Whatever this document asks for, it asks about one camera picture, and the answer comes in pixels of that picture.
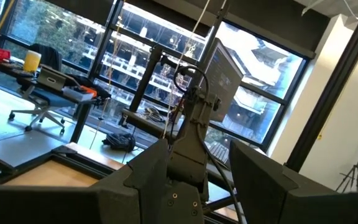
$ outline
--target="computer monitor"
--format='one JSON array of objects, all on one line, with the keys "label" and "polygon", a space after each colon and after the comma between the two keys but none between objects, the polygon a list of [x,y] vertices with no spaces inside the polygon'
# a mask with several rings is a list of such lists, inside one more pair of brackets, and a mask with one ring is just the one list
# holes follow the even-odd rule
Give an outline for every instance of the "computer monitor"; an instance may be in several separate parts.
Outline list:
[{"label": "computer monitor", "polygon": [[216,94],[221,100],[219,109],[211,114],[211,121],[221,122],[229,111],[244,74],[218,38],[213,40],[212,47],[205,54],[200,69],[208,77],[210,93]]}]

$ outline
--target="wooden desk edge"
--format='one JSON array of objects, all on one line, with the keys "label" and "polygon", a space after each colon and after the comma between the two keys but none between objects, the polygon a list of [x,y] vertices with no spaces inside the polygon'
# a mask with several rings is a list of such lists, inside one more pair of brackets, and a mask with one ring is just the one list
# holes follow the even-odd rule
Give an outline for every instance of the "wooden desk edge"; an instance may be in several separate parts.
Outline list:
[{"label": "wooden desk edge", "polygon": [[[113,168],[114,170],[119,170],[121,167],[124,166],[124,164],[117,162],[113,159],[107,158],[102,154],[99,154],[97,152],[94,152],[90,149],[87,149],[83,146],[78,145],[77,143],[69,143],[66,145],[66,147],[68,147],[69,149],[75,150],[78,153],[80,153],[83,156],[86,156],[96,162],[100,162],[103,165],[109,166],[111,168]],[[221,208],[219,210],[216,210],[215,212],[224,215],[226,217],[229,217],[233,220],[237,220],[237,215],[236,212],[229,209],[229,208]]]}]

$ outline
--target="chair wheel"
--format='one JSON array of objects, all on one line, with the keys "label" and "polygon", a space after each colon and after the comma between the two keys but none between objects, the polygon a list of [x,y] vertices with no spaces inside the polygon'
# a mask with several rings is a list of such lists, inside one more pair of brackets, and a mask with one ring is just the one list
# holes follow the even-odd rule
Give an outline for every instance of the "chair wheel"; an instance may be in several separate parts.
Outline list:
[{"label": "chair wheel", "polygon": [[9,120],[13,120],[15,118],[15,114],[14,113],[11,113],[10,115],[9,115]]}]

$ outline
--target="floor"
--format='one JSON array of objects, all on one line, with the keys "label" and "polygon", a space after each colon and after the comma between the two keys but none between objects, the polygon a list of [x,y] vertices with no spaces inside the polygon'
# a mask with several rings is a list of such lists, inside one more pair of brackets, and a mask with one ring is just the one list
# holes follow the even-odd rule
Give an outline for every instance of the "floor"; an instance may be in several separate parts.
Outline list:
[{"label": "floor", "polygon": [[[0,159],[12,166],[33,159],[57,146],[69,143],[73,133],[75,122],[69,118],[65,118],[66,128],[62,136],[60,135],[60,127],[48,119],[45,119],[42,124],[36,124],[33,127],[33,131],[28,133],[24,132],[24,128],[31,122],[33,118],[31,115],[17,113],[14,121],[8,121],[11,110],[32,109],[34,109],[34,106],[28,101],[0,90]],[[85,126],[78,144],[88,147],[93,151],[100,152],[123,164],[143,151],[143,149],[139,147],[136,147],[134,151],[128,154],[113,151],[103,146],[101,142],[106,135],[101,132],[95,133],[95,129]],[[225,190],[213,184],[209,184],[210,201],[215,201],[228,195],[228,192]]]}]

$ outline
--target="ceiling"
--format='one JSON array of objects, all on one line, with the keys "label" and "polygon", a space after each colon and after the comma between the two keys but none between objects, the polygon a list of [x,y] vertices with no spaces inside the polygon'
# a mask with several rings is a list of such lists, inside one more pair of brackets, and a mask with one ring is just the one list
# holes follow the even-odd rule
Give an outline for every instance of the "ceiling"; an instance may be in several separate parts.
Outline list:
[{"label": "ceiling", "polygon": [[353,13],[358,17],[358,0],[294,0],[304,6],[310,6],[315,2],[320,2],[314,7],[313,10],[318,11],[325,16],[336,16],[344,14],[349,17],[352,16],[344,1],[347,1]]}]

